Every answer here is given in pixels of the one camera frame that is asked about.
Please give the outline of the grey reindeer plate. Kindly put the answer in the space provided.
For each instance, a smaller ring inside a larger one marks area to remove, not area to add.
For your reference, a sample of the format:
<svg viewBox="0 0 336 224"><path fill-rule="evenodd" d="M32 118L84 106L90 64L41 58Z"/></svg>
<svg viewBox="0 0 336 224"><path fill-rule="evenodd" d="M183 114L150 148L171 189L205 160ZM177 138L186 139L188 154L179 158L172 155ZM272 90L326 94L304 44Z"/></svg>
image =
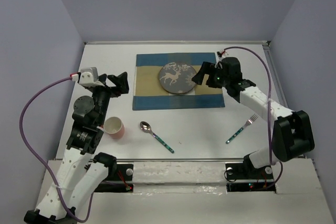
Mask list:
<svg viewBox="0 0 336 224"><path fill-rule="evenodd" d="M196 70L182 62L170 62L162 67L158 80L161 87L171 94L186 94L194 89L196 84L192 78Z"/></svg>

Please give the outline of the blue and tan cloth placemat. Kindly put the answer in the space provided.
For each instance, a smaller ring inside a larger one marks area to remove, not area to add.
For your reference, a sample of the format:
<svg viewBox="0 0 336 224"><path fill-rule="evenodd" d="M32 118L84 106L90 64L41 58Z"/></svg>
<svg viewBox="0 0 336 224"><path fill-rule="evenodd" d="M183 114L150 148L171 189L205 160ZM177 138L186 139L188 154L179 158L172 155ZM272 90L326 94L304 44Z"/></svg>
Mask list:
<svg viewBox="0 0 336 224"><path fill-rule="evenodd" d="M204 61L215 63L213 52L178 52L161 54L138 54L136 57L133 110L169 110L223 108L224 96L221 89L196 85L186 94L171 94L165 91L158 80L163 66L170 62L182 62L199 71Z"/></svg>

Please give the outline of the pink mug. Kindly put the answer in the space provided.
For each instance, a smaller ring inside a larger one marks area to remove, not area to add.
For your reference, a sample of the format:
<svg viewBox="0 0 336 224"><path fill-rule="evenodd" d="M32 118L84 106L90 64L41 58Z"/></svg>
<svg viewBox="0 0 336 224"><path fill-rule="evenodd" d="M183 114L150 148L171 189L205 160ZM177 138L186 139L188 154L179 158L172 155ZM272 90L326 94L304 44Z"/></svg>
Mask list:
<svg viewBox="0 0 336 224"><path fill-rule="evenodd" d="M124 124L118 117L110 117L103 124L104 131L114 140L119 140L124 136Z"/></svg>

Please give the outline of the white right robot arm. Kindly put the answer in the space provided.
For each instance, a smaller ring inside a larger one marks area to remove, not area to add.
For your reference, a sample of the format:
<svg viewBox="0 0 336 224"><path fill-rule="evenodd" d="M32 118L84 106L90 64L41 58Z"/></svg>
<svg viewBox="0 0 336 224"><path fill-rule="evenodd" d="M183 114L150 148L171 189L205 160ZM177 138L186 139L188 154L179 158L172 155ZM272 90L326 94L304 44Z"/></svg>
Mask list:
<svg viewBox="0 0 336 224"><path fill-rule="evenodd" d="M304 111L293 111L267 97L255 83L243 78L240 62L226 57L218 63L203 62L193 82L210 88L225 88L238 103L253 110L271 128L267 147L244 157L239 171L248 178L258 175L261 168L277 162L287 162L314 149L315 144L309 116Z"/></svg>

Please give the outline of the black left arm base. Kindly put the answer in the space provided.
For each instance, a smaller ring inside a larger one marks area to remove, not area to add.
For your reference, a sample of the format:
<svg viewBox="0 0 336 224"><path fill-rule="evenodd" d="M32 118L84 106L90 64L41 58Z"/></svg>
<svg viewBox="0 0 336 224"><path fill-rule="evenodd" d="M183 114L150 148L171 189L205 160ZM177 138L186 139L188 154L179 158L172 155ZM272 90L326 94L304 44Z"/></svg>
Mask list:
<svg viewBox="0 0 336 224"><path fill-rule="evenodd" d="M115 172L109 171L105 178L95 189L95 193L132 193L133 164L121 163Z"/></svg>

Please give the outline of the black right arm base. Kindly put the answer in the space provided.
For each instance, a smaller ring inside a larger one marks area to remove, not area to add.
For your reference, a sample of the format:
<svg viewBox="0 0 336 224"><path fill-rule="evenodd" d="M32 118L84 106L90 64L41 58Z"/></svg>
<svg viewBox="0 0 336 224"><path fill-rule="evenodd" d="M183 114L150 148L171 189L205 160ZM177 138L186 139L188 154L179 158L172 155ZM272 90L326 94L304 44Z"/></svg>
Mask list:
<svg viewBox="0 0 336 224"><path fill-rule="evenodd" d="M248 171L245 170L243 163L226 163L224 178L227 181L228 193L276 191L270 166Z"/></svg>

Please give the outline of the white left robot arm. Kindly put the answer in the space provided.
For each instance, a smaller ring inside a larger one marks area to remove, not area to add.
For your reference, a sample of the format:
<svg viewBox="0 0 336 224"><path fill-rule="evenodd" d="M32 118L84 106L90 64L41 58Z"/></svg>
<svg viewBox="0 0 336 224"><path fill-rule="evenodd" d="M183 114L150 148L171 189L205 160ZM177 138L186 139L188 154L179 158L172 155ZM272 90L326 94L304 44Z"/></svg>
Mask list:
<svg viewBox="0 0 336 224"><path fill-rule="evenodd" d="M66 143L64 157L56 173L31 147L23 129L23 119L30 104L49 88L73 81L91 92L79 97L73 107L73 125ZM84 223L80 219L85 203L91 204L95 189L118 170L116 157L95 151L103 137L102 125L110 99L129 93L128 74L99 75L95 67L81 69L38 91L24 106L19 118L19 131L29 151L42 163L52 183L41 202L24 216L25 223Z"/></svg>

